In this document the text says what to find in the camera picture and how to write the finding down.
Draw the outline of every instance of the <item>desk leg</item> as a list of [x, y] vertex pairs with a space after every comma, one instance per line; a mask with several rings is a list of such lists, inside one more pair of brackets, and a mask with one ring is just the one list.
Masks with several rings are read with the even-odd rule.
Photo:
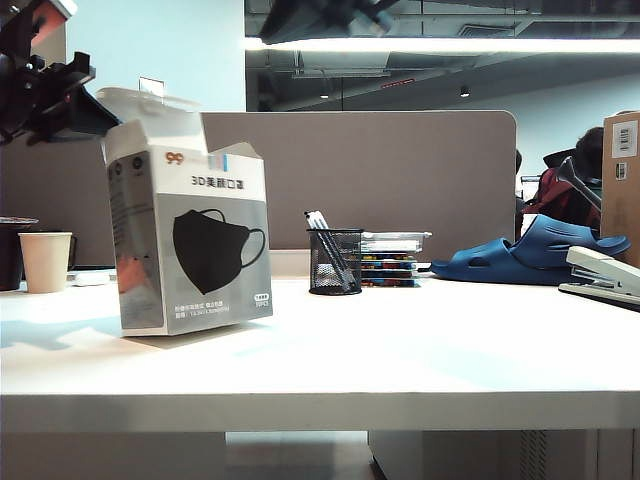
[[370, 431], [369, 447], [388, 480], [640, 480], [625, 429]]
[[3, 480], [218, 480], [224, 433], [3, 434]]

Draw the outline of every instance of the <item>stapler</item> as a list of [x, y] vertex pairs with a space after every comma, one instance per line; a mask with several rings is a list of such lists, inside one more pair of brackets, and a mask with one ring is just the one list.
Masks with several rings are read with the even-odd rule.
[[576, 277], [591, 283], [562, 283], [561, 292], [640, 312], [640, 269], [585, 247], [570, 247], [567, 263]]

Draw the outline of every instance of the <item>ceiling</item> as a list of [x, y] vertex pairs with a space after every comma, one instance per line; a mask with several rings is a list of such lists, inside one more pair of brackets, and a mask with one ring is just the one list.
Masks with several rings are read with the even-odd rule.
[[[245, 0], [258, 36], [273, 0]], [[640, 38], [638, 0], [399, 0], [393, 37]], [[354, 22], [353, 36], [370, 36]], [[640, 56], [247, 52], [249, 110], [366, 110], [420, 98], [420, 108], [640, 72]]]

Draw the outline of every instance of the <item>gray partition panel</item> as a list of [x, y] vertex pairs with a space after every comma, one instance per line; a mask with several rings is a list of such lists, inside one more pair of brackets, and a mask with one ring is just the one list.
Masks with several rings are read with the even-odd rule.
[[515, 122], [507, 112], [206, 113], [209, 149], [265, 160], [271, 248], [308, 247], [304, 210], [331, 226], [431, 231], [423, 259], [513, 239]]
[[70, 230], [78, 265], [115, 265], [107, 173], [98, 140], [40, 143], [18, 139], [0, 159], [0, 215], [40, 219]]
[[[307, 248], [305, 209], [333, 226], [433, 232], [423, 258], [513, 237], [515, 124], [506, 112], [206, 113], [211, 150], [265, 159], [271, 248]], [[1, 151], [0, 215], [73, 231], [80, 265], [113, 265], [96, 140]]]

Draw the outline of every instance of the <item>black mug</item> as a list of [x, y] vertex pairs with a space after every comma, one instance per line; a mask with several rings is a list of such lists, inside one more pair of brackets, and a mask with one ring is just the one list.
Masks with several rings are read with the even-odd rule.
[[0, 217], [0, 291], [20, 288], [23, 267], [18, 233], [37, 222], [35, 218]]

